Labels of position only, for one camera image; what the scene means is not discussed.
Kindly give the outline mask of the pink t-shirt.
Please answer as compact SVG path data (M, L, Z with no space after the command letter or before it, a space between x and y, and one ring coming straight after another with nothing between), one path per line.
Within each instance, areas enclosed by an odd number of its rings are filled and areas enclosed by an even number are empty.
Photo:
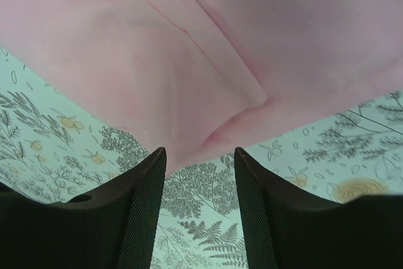
M167 172L402 88L402 0L1 0L1 46Z

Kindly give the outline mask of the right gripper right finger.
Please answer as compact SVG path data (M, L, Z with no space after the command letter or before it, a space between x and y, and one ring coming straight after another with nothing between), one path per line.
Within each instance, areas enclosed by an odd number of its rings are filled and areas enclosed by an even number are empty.
M337 203L311 194L234 152L250 268L401 268L402 197Z

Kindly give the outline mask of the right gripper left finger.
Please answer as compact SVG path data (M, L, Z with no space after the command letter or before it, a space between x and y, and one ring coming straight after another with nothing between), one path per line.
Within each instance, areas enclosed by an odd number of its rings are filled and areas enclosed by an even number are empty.
M1 186L2 268L149 268L166 171L158 148L136 167L68 202Z

